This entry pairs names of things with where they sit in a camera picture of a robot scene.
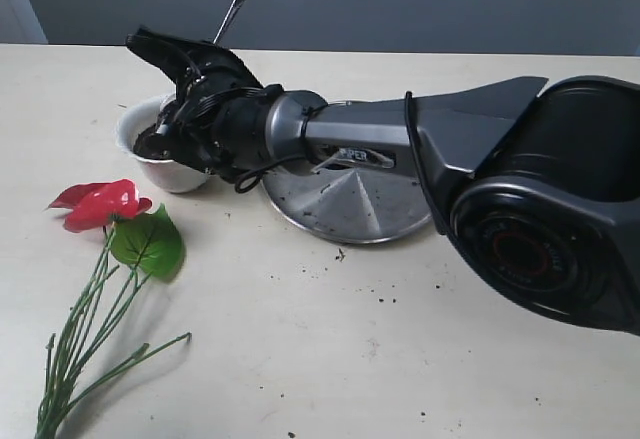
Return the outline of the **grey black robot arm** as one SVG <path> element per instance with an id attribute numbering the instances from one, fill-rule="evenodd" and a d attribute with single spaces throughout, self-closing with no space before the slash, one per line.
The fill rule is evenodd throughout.
<path id="1" fill-rule="evenodd" d="M 574 326 L 639 332 L 639 87 L 520 76 L 332 103 L 264 85 L 230 50 L 140 27 L 127 49 L 175 99 L 147 149 L 237 192 L 284 169 L 414 179 L 437 231 L 496 292 Z"/>

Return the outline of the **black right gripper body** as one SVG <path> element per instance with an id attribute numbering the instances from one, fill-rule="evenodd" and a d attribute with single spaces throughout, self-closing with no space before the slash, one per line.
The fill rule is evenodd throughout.
<path id="1" fill-rule="evenodd" d="M 268 151 L 266 125 L 280 86 L 261 84 L 227 49 L 193 43 L 189 55 L 200 77 L 173 83 L 180 106 L 174 118 L 202 144 L 204 156 L 174 161 L 223 179 L 262 175 L 278 163 Z"/>

